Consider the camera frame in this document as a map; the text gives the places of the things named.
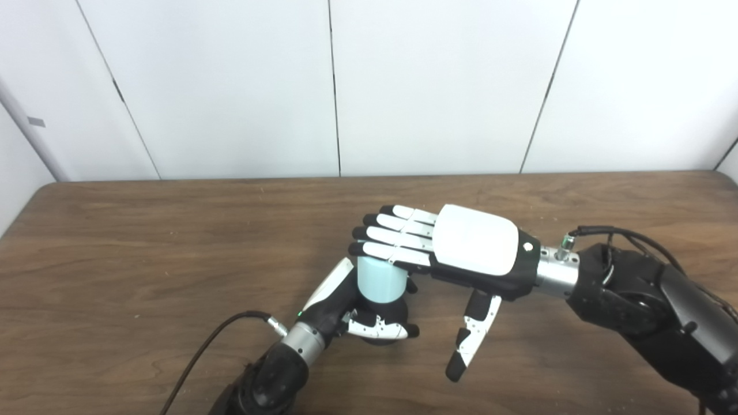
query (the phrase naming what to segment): white wall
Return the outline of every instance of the white wall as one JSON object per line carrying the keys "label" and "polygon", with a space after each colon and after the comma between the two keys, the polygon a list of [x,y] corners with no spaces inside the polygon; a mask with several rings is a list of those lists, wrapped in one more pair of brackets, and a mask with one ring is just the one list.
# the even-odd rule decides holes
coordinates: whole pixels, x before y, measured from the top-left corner
{"label": "white wall", "polygon": [[575,1],[4,0],[0,103],[67,180],[713,168],[738,3]]}
{"label": "white wall", "polygon": [[0,106],[0,236],[28,199],[53,181],[21,130]]}
{"label": "white wall", "polygon": [[331,2],[342,173],[517,173],[574,4]]}
{"label": "white wall", "polygon": [[74,1],[0,1],[0,83],[61,179],[158,178]]}
{"label": "white wall", "polygon": [[582,0],[523,172],[712,169],[738,137],[738,2]]}
{"label": "white wall", "polygon": [[80,4],[162,178],[338,175],[326,1]]}

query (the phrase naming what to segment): silver metal cylinder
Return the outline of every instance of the silver metal cylinder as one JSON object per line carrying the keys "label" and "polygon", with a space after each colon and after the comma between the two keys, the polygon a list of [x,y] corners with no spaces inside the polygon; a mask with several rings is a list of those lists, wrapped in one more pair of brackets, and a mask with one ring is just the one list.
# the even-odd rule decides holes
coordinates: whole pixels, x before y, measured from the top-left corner
{"label": "silver metal cylinder", "polygon": [[537,291],[559,298],[569,298],[579,279],[579,254],[569,253],[566,259],[556,259],[556,248],[541,247],[541,259],[536,275]]}
{"label": "silver metal cylinder", "polygon": [[325,342],[320,333],[302,322],[296,323],[281,342],[295,350],[308,366],[313,364],[320,356],[320,352],[325,349]]}

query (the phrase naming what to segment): wooden table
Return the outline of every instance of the wooden table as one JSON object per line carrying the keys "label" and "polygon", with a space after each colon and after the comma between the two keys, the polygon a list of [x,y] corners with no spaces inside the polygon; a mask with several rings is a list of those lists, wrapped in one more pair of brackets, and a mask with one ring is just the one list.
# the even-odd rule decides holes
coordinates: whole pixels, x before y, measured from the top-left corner
{"label": "wooden table", "polygon": [[[0,240],[0,413],[155,414],[223,319],[262,309],[290,323],[365,213],[446,203],[506,216],[545,244],[578,224],[638,230],[738,304],[738,191],[714,172],[59,183]],[[504,303],[451,383],[469,290],[415,281],[407,301],[421,336],[384,348],[336,340],[296,413],[697,412],[617,334],[543,295]],[[206,414],[275,340],[256,320],[228,328],[170,413]]]}

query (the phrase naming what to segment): robotic arm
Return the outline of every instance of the robotic arm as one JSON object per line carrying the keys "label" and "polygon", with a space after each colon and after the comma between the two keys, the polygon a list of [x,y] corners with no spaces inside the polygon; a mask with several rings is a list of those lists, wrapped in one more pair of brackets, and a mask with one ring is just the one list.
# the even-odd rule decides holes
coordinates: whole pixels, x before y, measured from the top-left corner
{"label": "robotic arm", "polygon": [[[474,289],[446,368],[451,380],[469,366],[500,300],[535,290],[564,299],[582,320],[618,332],[664,379],[714,414],[738,414],[738,315],[646,236],[580,227],[559,247],[546,247],[508,219],[455,205],[438,215],[385,206],[364,224],[354,229],[359,242],[349,247],[351,255]],[[572,252],[576,239],[588,235],[608,235],[608,243]],[[615,248],[613,235],[639,251]]]}
{"label": "robotic arm", "polygon": [[384,341],[417,337],[417,326],[366,310],[357,276],[344,258],[313,292],[290,330],[269,318],[267,323],[283,338],[223,390],[210,415],[287,414],[307,383],[309,367],[334,337],[346,332]]}

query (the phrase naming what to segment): cable connector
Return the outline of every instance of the cable connector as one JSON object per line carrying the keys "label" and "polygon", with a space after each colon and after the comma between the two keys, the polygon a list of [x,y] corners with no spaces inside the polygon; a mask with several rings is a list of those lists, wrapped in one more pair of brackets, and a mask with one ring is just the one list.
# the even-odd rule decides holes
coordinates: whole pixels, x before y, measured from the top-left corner
{"label": "cable connector", "polygon": [[570,233],[564,235],[564,240],[561,241],[561,245],[559,245],[559,250],[557,250],[556,254],[554,254],[554,258],[556,258],[557,261],[566,261],[567,259],[569,259],[569,254],[574,248],[575,240],[576,238],[574,238],[574,236],[572,236]]}
{"label": "cable connector", "polygon": [[285,326],[284,324],[280,323],[274,317],[270,317],[266,321],[266,323],[269,324],[274,329],[275,333],[277,333],[278,335],[280,335],[280,337],[286,337],[287,334],[289,333],[289,329],[287,329],[287,326]]}

